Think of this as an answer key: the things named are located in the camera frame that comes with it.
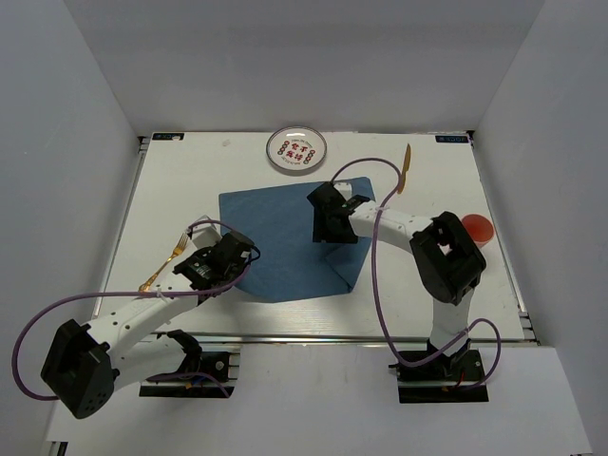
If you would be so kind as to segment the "blue cloth napkin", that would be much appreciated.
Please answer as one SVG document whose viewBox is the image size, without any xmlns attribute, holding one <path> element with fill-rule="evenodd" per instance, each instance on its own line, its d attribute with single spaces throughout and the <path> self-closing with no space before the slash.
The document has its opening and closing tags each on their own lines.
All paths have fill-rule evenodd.
<svg viewBox="0 0 608 456">
<path fill-rule="evenodd" d="M 219 219 L 250 238 L 261 252 L 237 288 L 262 301 L 283 302 L 350 293 L 371 240 L 313 241 L 314 209 L 305 182 L 218 196 Z"/>
</svg>

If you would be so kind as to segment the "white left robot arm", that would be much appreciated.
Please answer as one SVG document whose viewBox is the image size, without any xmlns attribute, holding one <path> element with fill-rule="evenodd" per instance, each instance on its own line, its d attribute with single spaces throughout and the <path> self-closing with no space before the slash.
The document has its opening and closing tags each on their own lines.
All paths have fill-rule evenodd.
<svg viewBox="0 0 608 456">
<path fill-rule="evenodd" d="M 254 242 L 236 231 L 213 245 L 189 245 L 163 270 L 154 289 L 85 324 L 64 323 L 51 343 L 42 379 L 74 418 L 85 419 L 128 385 L 205 377 L 202 348 L 192 335 L 172 330 L 152 342 L 145 338 L 235 286 L 258 256 Z"/>
</svg>

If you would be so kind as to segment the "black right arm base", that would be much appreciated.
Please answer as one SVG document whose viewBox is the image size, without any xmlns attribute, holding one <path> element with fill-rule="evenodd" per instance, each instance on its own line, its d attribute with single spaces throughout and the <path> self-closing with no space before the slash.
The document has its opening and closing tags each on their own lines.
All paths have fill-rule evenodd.
<svg viewBox="0 0 608 456">
<path fill-rule="evenodd" d="M 489 401 L 487 388 L 480 385 L 485 370 L 478 350 L 469 350 L 448 370 L 438 361 L 417 368 L 399 363 L 389 365 L 397 378 L 400 404 L 473 404 Z"/>
</svg>

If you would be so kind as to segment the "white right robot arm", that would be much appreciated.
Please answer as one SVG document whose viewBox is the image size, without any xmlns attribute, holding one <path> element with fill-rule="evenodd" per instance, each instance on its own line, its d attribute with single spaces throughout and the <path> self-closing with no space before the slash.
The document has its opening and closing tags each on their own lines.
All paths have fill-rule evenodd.
<svg viewBox="0 0 608 456">
<path fill-rule="evenodd" d="M 356 243 L 371 240 L 372 253 L 384 242 L 413 256 L 433 316 L 427 348 L 428 364 L 448 379 L 464 365 L 470 344 L 468 318 L 475 289 L 486 268 L 485 258 L 460 219 L 444 212 L 435 218 L 389 209 L 368 197 L 344 193 L 324 182 L 307 196 L 313 207 L 313 241 Z"/>
</svg>

